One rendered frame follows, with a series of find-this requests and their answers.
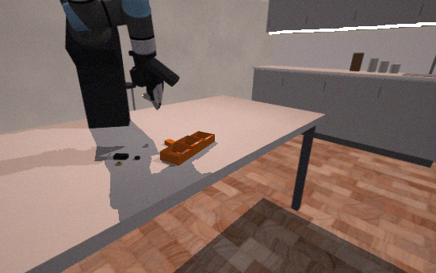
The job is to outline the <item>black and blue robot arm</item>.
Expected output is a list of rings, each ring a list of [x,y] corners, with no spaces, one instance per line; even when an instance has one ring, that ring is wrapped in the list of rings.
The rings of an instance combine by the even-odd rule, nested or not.
[[[68,19],[69,32],[80,44],[87,46],[104,44],[112,35],[110,27],[127,25],[132,50],[136,54],[148,55],[155,52],[155,35],[149,0],[60,0],[60,2]],[[171,87],[180,79],[155,57],[147,60],[144,66]]]

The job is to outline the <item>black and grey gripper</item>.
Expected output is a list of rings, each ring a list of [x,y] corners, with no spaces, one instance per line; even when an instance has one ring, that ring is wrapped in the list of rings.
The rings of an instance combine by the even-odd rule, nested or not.
[[[143,98],[152,102],[157,110],[160,109],[163,98],[164,82],[144,66],[147,60],[156,56],[156,50],[148,55],[136,54],[134,51],[128,51],[128,54],[133,56],[135,62],[135,66],[129,71],[132,79],[132,85],[136,85],[138,87],[147,87],[147,93],[143,94]]]

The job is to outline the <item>orange rack of bins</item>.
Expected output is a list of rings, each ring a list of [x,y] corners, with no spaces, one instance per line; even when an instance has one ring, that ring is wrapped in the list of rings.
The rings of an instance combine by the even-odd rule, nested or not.
[[[184,136],[160,151],[160,159],[180,165],[213,142],[215,142],[215,134],[198,131],[190,136]]]

